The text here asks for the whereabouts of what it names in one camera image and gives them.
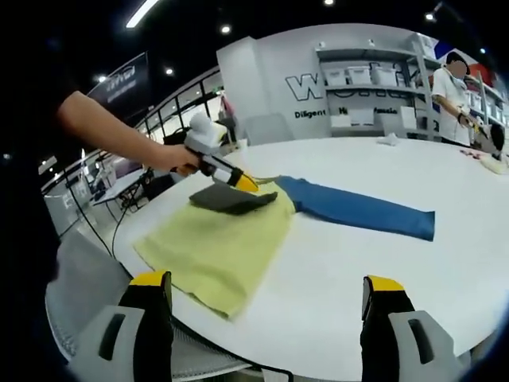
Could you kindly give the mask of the person's left hand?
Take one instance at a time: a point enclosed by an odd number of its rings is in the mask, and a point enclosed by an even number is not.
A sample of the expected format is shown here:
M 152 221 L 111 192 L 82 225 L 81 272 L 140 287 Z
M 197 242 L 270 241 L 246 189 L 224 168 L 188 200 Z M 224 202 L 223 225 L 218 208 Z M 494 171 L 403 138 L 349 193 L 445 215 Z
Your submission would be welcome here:
M 149 152 L 146 165 L 155 170 L 175 172 L 186 177 L 198 170 L 199 161 L 184 145 L 166 146 L 155 143 Z

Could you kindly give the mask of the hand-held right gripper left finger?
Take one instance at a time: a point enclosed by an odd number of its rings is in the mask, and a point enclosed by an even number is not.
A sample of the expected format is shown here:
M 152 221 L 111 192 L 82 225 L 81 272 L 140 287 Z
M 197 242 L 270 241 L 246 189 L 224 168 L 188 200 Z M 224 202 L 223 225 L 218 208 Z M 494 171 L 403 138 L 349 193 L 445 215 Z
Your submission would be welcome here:
M 78 381 L 171 381 L 171 313 L 171 273 L 140 274 L 87 324 L 68 368 Z

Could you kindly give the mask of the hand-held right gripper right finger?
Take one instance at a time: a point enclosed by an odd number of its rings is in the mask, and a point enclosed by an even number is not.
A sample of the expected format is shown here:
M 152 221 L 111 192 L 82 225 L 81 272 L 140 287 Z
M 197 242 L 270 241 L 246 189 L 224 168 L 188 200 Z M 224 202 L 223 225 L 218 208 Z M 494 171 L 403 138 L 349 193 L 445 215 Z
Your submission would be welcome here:
M 362 322 L 362 381 L 457 381 L 465 370 L 452 337 L 393 279 L 363 278 Z

